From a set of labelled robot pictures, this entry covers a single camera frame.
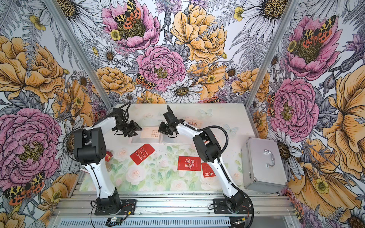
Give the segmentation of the red card white characters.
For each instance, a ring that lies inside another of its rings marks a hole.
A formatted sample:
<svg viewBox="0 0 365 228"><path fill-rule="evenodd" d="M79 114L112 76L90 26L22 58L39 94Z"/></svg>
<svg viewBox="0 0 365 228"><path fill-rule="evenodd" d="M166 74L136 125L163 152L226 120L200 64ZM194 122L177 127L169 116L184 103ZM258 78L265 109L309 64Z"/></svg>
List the red card white characters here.
<svg viewBox="0 0 365 228"><path fill-rule="evenodd" d="M177 170L179 171L201 171L200 157L179 156Z"/></svg>

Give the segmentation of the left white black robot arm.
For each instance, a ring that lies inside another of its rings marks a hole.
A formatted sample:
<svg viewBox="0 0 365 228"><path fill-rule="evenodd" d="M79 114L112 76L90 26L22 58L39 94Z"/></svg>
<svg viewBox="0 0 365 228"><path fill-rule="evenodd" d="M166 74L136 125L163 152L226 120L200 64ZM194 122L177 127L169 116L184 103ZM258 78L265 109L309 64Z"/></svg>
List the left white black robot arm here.
<svg viewBox="0 0 365 228"><path fill-rule="evenodd" d="M129 119L130 103L114 108L93 126L81 128L73 133L74 157L85 166L97 190L96 215L120 215L122 201L116 186L112 183L106 168L106 143L104 134L115 132L116 136L133 137L142 128Z"/></svg>

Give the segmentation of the silver aluminium case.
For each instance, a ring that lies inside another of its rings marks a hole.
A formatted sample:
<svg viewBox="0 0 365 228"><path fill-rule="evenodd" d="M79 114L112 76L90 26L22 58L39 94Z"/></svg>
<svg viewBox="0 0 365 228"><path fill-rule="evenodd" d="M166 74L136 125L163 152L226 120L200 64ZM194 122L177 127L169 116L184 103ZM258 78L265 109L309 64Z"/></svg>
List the silver aluminium case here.
<svg viewBox="0 0 365 228"><path fill-rule="evenodd" d="M244 188L262 193L277 193L287 187L279 147L273 140L249 137L242 151Z"/></svg>

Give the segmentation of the pale pink text card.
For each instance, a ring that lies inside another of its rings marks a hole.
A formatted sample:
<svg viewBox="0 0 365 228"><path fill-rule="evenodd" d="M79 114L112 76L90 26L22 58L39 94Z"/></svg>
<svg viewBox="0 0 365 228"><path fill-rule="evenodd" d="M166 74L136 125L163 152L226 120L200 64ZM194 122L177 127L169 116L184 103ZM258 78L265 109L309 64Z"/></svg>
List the pale pink text card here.
<svg viewBox="0 0 365 228"><path fill-rule="evenodd" d="M160 133L158 126L145 127L141 132L141 138L144 139L159 139Z"/></svg>

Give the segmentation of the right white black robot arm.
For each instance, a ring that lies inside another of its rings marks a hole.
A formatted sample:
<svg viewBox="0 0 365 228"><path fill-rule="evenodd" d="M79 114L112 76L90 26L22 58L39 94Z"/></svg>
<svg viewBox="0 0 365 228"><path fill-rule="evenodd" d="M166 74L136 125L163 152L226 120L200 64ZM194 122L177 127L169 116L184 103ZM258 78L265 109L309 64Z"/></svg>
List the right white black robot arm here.
<svg viewBox="0 0 365 228"><path fill-rule="evenodd" d="M218 178L229 212L238 213L243 203L248 199L248 195L234 183L224 164L222 153L227 149L229 143L226 130L217 125L202 129L195 128L186 123L185 120L177 118L169 106L163 116L165 122L160 123L159 132L167 136L185 135L192 138L198 156L212 168ZM220 146L212 129L223 132L225 136L224 146Z"/></svg>

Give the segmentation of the aluminium front rail frame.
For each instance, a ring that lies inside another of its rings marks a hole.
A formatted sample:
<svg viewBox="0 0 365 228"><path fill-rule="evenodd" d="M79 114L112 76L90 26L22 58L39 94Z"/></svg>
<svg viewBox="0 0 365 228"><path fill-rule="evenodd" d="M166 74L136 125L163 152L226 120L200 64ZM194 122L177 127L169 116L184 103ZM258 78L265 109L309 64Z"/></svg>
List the aluminium front rail frame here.
<svg viewBox="0 0 365 228"><path fill-rule="evenodd" d="M90 192L62 199L51 228L298 228L287 197L249 192L253 205L232 214L214 204L220 192L125 192L120 215L96 215Z"/></svg>

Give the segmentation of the red money money card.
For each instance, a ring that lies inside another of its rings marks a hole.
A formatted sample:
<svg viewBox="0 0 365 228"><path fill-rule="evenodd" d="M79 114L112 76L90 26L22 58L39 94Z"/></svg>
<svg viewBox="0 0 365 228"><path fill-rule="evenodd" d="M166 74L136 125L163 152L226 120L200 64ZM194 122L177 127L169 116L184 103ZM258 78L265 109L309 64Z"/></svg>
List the red money money card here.
<svg viewBox="0 0 365 228"><path fill-rule="evenodd" d="M139 165L155 151L156 150L150 144L146 143L133 152L130 155L130 158L136 165Z"/></svg>

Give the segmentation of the pale card red characters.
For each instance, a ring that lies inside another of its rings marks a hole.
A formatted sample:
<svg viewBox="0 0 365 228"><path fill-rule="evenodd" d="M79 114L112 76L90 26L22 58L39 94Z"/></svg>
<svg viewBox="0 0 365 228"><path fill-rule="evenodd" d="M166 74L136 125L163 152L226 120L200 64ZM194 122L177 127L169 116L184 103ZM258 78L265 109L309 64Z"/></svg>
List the pale card red characters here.
<svg viewBox="0 0 365 228"><path fill-rule="evenodd" d="M192 126L194 128L197 128L197 129L201 129L202 124L203 124L203 122L201 120L198 120L196 118L190 118L190 117L186 117L185 118L185 122L188 125L190 125L190 126Z"/></svg>

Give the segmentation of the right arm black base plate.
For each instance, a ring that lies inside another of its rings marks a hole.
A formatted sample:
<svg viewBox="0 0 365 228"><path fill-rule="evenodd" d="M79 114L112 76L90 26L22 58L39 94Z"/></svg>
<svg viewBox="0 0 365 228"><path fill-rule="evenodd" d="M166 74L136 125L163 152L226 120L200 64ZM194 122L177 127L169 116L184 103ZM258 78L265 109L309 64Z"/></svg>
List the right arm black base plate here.
<svg viewBox="0 0 365 228"><path fill-rule="evenodd" d="M213 199L212 209L215 214L245 214L252 215L252 202L245 198L242 202L236 202L233 199Z"/></svg>

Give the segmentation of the red card gold characters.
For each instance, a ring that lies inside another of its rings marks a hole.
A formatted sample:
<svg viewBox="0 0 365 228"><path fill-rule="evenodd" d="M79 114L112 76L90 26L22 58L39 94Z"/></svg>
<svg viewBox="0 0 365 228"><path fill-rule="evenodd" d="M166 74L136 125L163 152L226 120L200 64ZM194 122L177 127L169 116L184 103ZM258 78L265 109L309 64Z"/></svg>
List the red card gold characters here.
<svg viewBox="0 0 365 228"><path fill-rule="evenodd" d="M210 167L210 165L206 162L203 162L201 164L202 166L202 174L204 178L210 178L210 177L215 177L215 173L213 171L213 169Z"/></svg>

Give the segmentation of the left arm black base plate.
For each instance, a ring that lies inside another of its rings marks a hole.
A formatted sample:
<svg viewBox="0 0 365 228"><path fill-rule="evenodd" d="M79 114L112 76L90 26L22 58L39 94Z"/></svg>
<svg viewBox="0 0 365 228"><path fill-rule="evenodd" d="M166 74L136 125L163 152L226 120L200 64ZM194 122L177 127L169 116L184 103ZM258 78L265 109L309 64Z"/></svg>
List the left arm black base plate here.
<svg viewBox="0 0 365 228"><path fill-rule="evenodd" d="M134 215L137 201L135 199L113 199L97 198L97 207L94 212L96 216L124 216Z"/></svg>

